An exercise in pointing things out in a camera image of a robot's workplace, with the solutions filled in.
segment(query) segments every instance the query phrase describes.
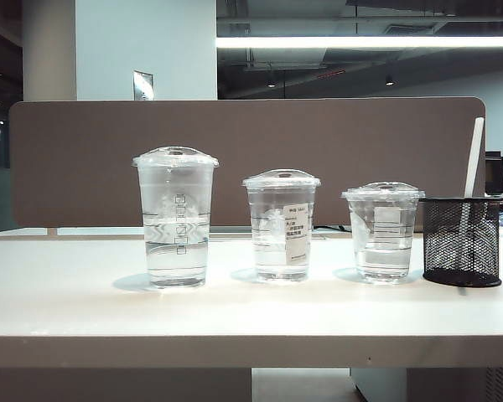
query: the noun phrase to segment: white desk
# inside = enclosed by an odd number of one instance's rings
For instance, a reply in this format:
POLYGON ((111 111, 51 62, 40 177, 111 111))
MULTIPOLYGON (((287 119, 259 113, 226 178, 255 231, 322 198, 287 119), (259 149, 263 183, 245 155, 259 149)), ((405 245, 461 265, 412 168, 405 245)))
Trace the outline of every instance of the white desk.
POLYGON ((425 281, 420 236, 400 285, 361 283, 350 238, 313 240, 307 281, 254 283, 251 241, 218 235, 205 286, 149 291, 137 231, 38 233, 0 234, 0 367, 503 366, 503 285, 425 281))

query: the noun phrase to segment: white pillar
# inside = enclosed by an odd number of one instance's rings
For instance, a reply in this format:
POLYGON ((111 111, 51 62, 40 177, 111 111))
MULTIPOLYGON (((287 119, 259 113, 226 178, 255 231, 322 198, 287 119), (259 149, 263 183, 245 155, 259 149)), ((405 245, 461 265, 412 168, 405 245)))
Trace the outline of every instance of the white pillar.
POLYGON ((153 74, 157 100, 217 98, 215 0, 24 0, 23 8, 26 101, 132 100, 134 70, 153 74))
POLYGON ((76 100, 75 0, 23 1, 25 101, 76 100))

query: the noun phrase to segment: clear plastic cup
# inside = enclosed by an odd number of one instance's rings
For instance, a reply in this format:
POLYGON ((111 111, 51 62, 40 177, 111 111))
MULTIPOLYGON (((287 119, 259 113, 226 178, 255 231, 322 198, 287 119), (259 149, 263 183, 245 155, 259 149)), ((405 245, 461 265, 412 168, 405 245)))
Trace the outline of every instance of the clear plastic cup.
POLYGON ((218 161, 187 147, 133 159, 142 196, 148 274, 160 288, 205 283, 212 173, 218 161))
POLYGON ((371 183, 341 194, 349 202, 356 268, 371 282, 408 274, 417 201, 423 191, 397 182, 371 183))
POLYGON ((315 189, 320 180, 277 169, 247 178, 251 235, 260 280, 307 278, 315 189))

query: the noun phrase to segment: white label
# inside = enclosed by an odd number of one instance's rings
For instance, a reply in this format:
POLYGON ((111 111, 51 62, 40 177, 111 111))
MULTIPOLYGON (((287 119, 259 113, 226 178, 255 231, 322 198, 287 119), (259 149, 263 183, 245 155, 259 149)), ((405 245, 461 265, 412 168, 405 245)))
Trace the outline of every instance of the white label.
POLYGON ((283 207, 285 218, 285 257, 287 265, 305 262, 308 257, 308 205, 296 204, 283 207))
POLYGON ((375 207, 375 237, 399 237, 401 234, 401 209, 398 207, 375 207))

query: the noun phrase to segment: ceiling light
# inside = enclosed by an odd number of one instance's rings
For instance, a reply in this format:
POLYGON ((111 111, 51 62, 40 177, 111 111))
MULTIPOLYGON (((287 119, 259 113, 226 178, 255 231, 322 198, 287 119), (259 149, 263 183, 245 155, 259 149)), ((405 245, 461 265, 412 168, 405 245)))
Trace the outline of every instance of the ceiling light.
POLYGON ((216 38, 221 49, 503 48, 503 36, 313 36, 216 38))

